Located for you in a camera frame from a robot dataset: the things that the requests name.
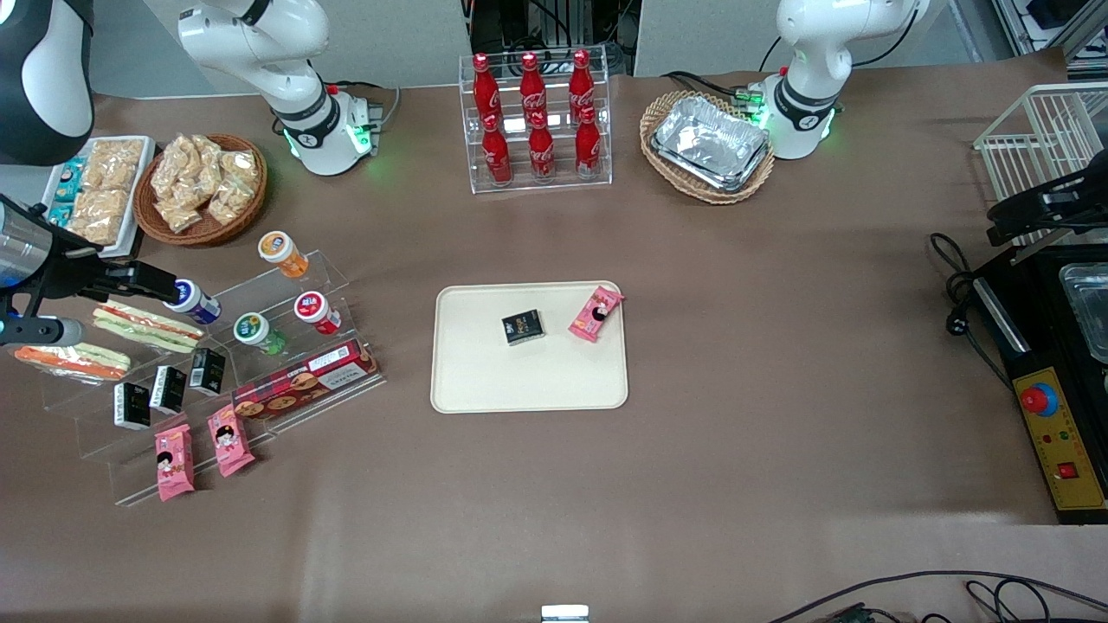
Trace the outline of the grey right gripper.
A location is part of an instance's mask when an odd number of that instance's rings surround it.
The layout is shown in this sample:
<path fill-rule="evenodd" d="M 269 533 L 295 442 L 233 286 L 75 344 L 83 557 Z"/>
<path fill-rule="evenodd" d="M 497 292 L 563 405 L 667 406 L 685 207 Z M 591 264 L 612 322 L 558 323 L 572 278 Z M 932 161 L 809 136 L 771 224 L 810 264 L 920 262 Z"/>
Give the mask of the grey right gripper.
<path fill-rule="evenodd" d="M 39 206 L 3 201 L 1 295 L 10 304 L 17 294 L 43 299 L 48 289 L 79 292 L 116 276 L 130 261 L 102 259 L 102 246 L 72 232 L 52 232 Z M 177 276 L 148 264 L 130 265 L 130 292 L 177 304 Z"/>

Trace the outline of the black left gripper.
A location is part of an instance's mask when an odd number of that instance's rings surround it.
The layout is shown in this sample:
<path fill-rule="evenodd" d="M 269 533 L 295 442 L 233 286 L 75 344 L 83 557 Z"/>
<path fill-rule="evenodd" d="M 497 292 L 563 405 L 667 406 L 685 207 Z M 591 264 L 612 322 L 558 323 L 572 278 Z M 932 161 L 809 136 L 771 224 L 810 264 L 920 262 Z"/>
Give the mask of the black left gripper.
<path fill-rule="evenodd" d="M 1075 232 L 1107 225 L 1107 174 L 1085 168 L 1053 180 L 1044 192 L 1028 188 L 999 201 L 992 208 L 989 244 L 1002 246 L 1047 245 Z M 1045 210 L 1042 227 L 1042 210 Z"/>

